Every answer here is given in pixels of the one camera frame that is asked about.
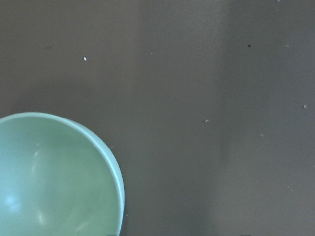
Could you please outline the light green bowl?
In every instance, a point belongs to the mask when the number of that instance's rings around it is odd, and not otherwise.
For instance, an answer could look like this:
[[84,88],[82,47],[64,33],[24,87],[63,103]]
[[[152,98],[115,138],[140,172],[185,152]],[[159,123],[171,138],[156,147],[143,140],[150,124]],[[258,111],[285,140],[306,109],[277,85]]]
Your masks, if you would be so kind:
[[46,113],[1,118],[1,235],[118,236],[124,206],[120,167],[95,133]]

